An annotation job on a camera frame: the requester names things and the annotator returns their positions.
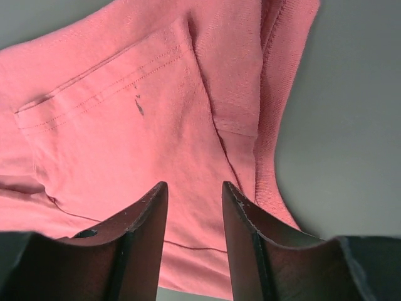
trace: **pink garment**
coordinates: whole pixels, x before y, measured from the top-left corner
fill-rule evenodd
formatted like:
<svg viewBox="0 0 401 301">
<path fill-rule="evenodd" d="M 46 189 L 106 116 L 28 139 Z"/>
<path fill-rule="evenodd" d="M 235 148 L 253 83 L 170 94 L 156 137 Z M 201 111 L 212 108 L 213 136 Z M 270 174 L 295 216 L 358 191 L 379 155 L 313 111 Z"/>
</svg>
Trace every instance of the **pink garment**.
<svg viewBox="0 0 401 301">
<path fill-rule="evenodd" d="M 318 0 L 116 0 L 0 51 L 0 229 L 73 236 L 169 184 L 161 287 L 230 299 L 221 184 L 296 227 L 274 147 Z"/>
</svg>

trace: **folded garment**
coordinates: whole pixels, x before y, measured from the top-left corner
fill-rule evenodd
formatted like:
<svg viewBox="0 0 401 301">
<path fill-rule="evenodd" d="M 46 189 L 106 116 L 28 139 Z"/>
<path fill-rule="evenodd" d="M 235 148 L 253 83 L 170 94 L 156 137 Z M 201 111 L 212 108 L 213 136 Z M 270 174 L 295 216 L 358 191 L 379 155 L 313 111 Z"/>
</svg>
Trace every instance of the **folded garment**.
<svg viewBox="0 0 401 301">
<path fill-rule="evenodd" d="M 318 0 L 116 0 L 0 51 L 0 229 L 73 236 L 169 184 L 161 287 L 230 299 L 221 184 L 296 228 L 279 123 Z"/>
</svg>

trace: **clothing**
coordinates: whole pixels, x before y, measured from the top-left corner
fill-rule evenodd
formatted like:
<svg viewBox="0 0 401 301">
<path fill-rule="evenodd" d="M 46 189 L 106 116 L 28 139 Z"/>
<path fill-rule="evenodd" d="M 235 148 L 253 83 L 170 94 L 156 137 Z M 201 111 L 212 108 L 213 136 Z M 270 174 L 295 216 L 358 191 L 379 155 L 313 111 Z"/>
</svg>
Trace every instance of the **clothing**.
<svg viewBox="0 0 401 301">
<path fill-rule="evenodd" d="M 159 285 L 232 298 L 221 184 L 296 227 L 274 146 L 317 8 L 116 0 L 0 51 L 0 228 L 73 236 L 167 181 Z"/>
</svg>

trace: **pink cloth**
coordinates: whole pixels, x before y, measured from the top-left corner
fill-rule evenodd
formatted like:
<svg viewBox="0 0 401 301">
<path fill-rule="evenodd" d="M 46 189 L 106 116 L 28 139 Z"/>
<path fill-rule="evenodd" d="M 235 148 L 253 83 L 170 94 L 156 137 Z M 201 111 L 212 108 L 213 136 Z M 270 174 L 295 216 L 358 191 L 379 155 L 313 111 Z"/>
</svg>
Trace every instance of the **pink cloth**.
<svg viewBox="0 0 401 301">
<path fill-rule="evenodd" d="M 116 0 L 0 51 L 0 228 L 73 236 L 169 184 L 160 286 L 230 299 L 221 184 L 296 227 L 274 147 L 318 0 Z"/>
</svg>

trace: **pink fabric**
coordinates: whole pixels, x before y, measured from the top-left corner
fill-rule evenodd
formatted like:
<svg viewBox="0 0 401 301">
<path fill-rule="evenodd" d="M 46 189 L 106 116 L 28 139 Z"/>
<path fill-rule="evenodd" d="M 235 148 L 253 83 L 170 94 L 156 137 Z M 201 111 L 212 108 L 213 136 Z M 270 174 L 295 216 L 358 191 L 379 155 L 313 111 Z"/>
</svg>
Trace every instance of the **pink fabric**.
<svg viewBox="0 0 401 301">
<path fill-rule="evenodd" d="M 0 228 L 72 236 L 169 184 L 160 286 L 230 299 L 221 184 L 296 227 L 279 123 L 318 0 L 116 0 L 0 51 Z"/>
</svg>

